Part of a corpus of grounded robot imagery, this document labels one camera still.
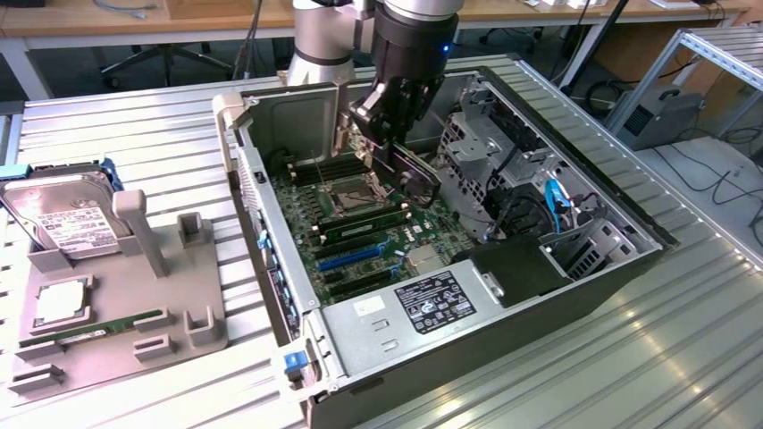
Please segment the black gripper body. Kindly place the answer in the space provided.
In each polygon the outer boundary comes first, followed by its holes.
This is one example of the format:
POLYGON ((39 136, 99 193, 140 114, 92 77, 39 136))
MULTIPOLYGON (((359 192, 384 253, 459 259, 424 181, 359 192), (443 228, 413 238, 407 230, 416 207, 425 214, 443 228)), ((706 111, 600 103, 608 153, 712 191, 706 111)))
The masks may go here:
POLYGON ((439 21, 404 17, 391 8, 375 10, 372 57, 376 80, 385 85, 431 85, 443 75, 457 15, 439 21))

